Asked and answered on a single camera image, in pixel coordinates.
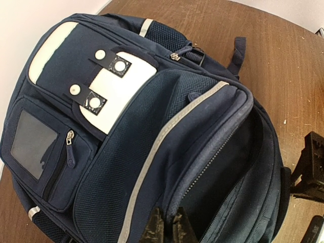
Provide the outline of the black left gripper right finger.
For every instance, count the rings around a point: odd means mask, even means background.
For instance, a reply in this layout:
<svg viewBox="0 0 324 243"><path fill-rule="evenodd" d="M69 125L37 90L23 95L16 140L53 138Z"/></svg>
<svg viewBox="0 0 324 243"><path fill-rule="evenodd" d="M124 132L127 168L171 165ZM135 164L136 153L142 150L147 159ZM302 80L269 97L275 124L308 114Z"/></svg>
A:
<svg viewBox="0 0 324 243"><path fill-rule="evenodd" d="M173 219L173 242L198 243L189 218L183 207L180 207Z"/></svg>

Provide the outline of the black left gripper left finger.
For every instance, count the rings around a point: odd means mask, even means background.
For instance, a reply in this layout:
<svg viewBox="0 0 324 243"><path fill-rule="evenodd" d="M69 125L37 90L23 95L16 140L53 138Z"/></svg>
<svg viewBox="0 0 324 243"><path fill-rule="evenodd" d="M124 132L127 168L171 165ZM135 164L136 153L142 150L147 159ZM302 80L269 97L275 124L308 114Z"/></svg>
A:
<svg viewBox="0 0 324 243"><path fill-rule="evenodd" d="M155 207L140 238L140 243L164 243L165 223L163 211Z"/></svg>

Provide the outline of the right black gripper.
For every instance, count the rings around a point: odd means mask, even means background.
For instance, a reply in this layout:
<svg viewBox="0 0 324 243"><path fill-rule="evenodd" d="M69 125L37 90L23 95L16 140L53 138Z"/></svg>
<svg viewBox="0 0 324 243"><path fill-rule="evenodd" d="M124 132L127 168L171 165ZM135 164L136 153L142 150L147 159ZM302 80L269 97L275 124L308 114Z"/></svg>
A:
<svg viewBox="0 0 324 243"><path fill-rule="evenodd" d="M312 131L291 175L291 194L296 198L323 202L323 136Z"/></svg>

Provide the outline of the navy blue backpack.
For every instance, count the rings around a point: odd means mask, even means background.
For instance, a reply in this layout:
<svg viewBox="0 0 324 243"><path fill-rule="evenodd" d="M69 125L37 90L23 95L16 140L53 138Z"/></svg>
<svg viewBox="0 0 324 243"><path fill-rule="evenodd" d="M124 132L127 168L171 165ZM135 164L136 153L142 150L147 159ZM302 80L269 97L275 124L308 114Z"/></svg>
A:
<svg viewBox="0 0 324 243"><path fill-rule="evenodd" d="M54 242L165 242L183 207L198 242L272 242L290 169L264 108L228 66L151 19L74 14L39 40L13 91L1 159Z"/></svg>

